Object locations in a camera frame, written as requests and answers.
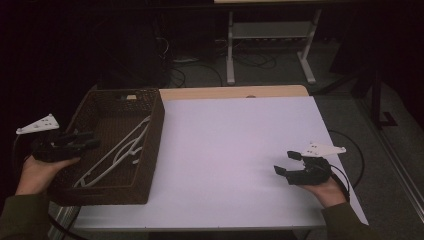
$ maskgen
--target hand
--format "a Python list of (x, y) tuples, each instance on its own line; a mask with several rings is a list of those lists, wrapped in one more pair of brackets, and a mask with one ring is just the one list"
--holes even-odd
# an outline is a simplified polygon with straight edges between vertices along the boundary
[(304, 185), (299, 187), (313, 193), (324, 208), (347, 202), (340, 186), (331, 177), (327, 182), (320, 185)]
[(22, 168), (21, 179), (15, 195), (39, 194), (50, 185), (56, 174), (63, 168), (75, 164), (79, 158), (47, 163), (30, 156)]

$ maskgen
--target brown wicker basket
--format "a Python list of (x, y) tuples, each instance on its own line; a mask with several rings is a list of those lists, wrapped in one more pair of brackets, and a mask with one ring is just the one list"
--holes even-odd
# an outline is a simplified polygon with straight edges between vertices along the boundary
[[(128, 156), (92, 187), (74, 187), (78, 179), (149, 115), (151, 120), (140, 142), (140, 146), (143, 146), (141, 152)], [(164, 117), (165, 109), (157, 89), (88, 92), (67, 132), (93, 131), (95, 138), (101, 140), (101, 145), (84, 153), (77, 164), (63, 169), (56, 176), (49, 188), (52, 200), (62, 206), (147, 203)], [(134, 132), (122, 146), (139, 136), (141, 131), (138, 129)], [(87, 181), (110, 167), (118, 150), (93, 170)]]

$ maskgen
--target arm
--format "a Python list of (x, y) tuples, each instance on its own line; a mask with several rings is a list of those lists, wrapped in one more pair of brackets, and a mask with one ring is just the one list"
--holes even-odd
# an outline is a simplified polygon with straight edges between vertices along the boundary
[(49, 201), (43, 193), (61, 169), (78, 160), (45, 163), (31, 156), (25, 161), (15, 196), (6, 200), (0, 218), (0, 239), (47, 239)]
[(317, 186), (302, 186), (302, 188), (314, 194), (324, 207), (322, 214), (327, 224), (328, 239), (380, 239), (374, 230), (359, 220), (334, 179), (330, 178), (327, 182)]

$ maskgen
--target white tabletop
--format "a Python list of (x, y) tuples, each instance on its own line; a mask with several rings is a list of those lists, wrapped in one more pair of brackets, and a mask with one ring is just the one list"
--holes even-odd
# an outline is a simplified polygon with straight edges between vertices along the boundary
[[(148, 203), (82, 207), (75, 228), (244, 230), (325, 225), (322, 207), (312, 194), (288, 185), (273, 167), (303, 169), (287, 157), (287, 151), (302, 151), (310, 141), (332, 144), (312, 97), (173, 100), (164, 105)], [(337, 156), (327, 160), (343, 169)], [(367, 223), (353, 192), (351, 205)]]

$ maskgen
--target sleeve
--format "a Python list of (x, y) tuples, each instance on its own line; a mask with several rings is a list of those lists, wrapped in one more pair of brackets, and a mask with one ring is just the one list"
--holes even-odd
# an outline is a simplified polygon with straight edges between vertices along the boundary
[(329, 240), (379, 240), (378, 234), (363, 224), (349, 203), (322, 210)]
[(6, 199), (0, 218), (0, 239), (48, 239), (49, 201), (43, 195)]

